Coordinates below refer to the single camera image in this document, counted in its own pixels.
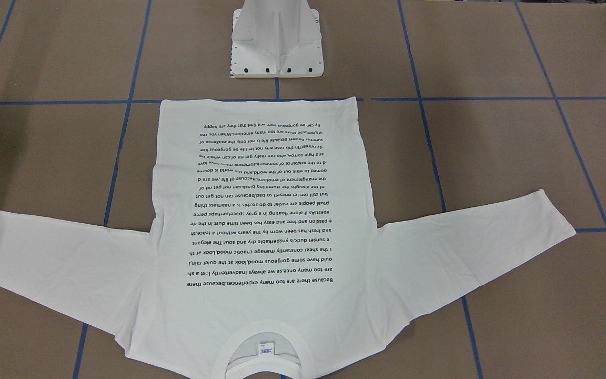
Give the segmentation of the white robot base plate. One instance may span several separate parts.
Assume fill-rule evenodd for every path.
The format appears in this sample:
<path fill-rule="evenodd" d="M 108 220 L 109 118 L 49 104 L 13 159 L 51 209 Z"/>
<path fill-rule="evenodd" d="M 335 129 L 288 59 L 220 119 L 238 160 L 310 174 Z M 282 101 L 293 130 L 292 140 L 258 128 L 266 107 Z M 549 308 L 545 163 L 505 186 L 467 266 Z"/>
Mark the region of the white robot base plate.
<path fill-rule="evenodd" d="M 318 11 L 307 1 L 245 1 L 233 12 L 232 77 L 319 77 L 323 72 Z"/>

